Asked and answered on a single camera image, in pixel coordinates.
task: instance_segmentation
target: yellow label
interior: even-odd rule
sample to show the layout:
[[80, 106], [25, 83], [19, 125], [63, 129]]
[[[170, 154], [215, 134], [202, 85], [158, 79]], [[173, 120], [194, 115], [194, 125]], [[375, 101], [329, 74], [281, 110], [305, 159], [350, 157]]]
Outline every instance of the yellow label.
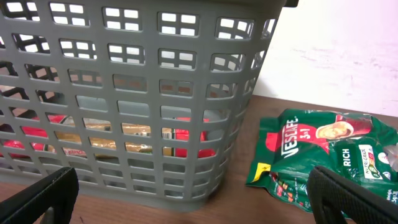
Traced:
[[271, 165], [263, 164], [261, 162], [257, 163], [257, 170], [252, 182], [260, 179], [260, 176], [263, 172], [271, 171]]

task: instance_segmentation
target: black plastic object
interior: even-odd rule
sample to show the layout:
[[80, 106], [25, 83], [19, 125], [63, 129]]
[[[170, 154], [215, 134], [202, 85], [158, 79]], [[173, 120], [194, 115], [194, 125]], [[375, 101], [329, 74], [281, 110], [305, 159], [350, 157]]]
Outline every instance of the black plastic object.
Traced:
[[398, 206], [322, 166], [311, 171], [307, 190], [317, 224], [346, 223], [342, 212], [357, 224], [398, 223]]
[[69, 223], [79, 191], [76, 171], [64, 167], [0, 203], [0, 223]]
[[286, 0], [285, 7], [297, 7], [299, 0]]

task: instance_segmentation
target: plastic wrapper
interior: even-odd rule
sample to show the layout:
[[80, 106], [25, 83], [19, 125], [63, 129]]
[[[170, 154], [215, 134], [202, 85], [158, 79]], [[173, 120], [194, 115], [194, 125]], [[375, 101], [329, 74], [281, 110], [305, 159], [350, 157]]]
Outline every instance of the plastic wrapper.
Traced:
[[311, 212], [307, 180], [320, 165], [397, 203], [397, 172], [383, 150], [397, 143], [397, 131], [369, 114], [285, 110], [261, 119], [246, 185]]

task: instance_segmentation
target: wooden table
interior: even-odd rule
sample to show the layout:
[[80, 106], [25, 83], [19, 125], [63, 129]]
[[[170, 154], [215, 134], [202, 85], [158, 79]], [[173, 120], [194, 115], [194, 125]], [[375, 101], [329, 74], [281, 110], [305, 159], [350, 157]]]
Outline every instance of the wooden table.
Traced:
[[[311, 213], [271, 197], [263, 189], [245, 187], [254, 157], [259, 119], [278, 116], [286, 108], [346, 111], [325, 106], [254, 96], [249, 104], [225, 182], [201, 209], [191, 213], [79, 195], [71, 223], [315, 223]], [[377, 115], [398, 128], [398, 118]], [[0, 183], [0, 201], [25, 186]]]

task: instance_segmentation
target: basket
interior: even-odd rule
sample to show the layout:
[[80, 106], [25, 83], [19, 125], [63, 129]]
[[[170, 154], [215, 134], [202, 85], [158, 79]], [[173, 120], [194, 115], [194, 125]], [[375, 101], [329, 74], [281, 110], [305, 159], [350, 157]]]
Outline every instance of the basket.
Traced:
[[[226, 172], [285, 1], [1, 4], [1, 181], [32, 184], [70, 166], [83, 194], [183, 212], [200, 208]], [[74, 124], [54, 123], [54, 115]], [[110, 128], [87, 128], [87, 119]], [[127, 134], [123, 124], [149, 127], [150, 136]], [[165, 138], [164, 128], [187, 130], [188, 139]], [[107, 139], [116, 150], [93, 139]], [[21, 147], [5, 144], [10, 140]], [[152, 150], [130, 152], [126, 144]], [[187, 155], [165, 155], [165, 148]], [[215, 154], [198, 157], [204, 149]]]

